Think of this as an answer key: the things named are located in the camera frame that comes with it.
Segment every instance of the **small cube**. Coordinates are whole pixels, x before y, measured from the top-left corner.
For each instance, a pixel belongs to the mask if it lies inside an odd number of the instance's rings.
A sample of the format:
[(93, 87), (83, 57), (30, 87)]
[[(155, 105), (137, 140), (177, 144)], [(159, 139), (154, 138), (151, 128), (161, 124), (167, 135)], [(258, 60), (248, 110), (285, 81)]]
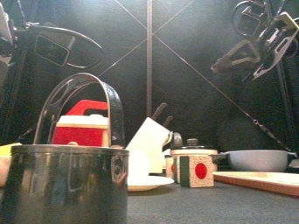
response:
[(181, 157), (181, 184), (189, 187), (214, 186), (211, 157)]

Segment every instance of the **yellow object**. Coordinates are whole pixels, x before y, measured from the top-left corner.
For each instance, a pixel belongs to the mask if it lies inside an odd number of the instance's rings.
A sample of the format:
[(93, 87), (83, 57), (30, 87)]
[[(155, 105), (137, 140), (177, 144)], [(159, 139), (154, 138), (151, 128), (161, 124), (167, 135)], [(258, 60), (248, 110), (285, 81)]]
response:
[(13, 146), (15, 145), (22, 145), (22, 144), (11, 143), (11, 144), (0, 146), (0, 156), (11, 156), (11, 149), (13, 149)]

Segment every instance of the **dark metal pot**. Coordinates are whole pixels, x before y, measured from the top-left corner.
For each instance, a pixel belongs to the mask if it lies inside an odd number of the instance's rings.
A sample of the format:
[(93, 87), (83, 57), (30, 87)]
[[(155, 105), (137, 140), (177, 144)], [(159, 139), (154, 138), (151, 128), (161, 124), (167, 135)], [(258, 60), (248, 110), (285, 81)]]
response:
[[(91, 83), (99, 83), (107, 93), (111, 147), (51, 144), (62, 107)], [(95, 76), (75, 74), (45, 104), (34, 145), (13, 148), (0, 223), (127, 223), (129, 151), (119, 148), (125, 148), (125, 133), (118, 94)]]

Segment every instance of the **white plate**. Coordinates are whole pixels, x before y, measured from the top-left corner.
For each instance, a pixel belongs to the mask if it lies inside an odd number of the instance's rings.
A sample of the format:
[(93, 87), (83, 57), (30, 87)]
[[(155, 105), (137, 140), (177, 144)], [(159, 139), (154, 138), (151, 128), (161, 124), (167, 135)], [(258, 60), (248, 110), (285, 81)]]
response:
[(155, 189), (158, 186), (170, 185), (174, 182), (171, 178), (147, 176), (142, 179), (127, 179), (127, 190), (130, 192), (142, 192)]

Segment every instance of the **red circle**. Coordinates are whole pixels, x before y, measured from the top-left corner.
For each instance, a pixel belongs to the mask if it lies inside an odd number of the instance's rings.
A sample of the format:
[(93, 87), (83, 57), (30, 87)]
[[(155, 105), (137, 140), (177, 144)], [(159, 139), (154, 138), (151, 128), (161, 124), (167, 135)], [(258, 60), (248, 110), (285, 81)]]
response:
[(195, 174), (199, 179), (205, 179), (207, 177), (209, 169), (207, 169), (206, 164), (197, 164)]

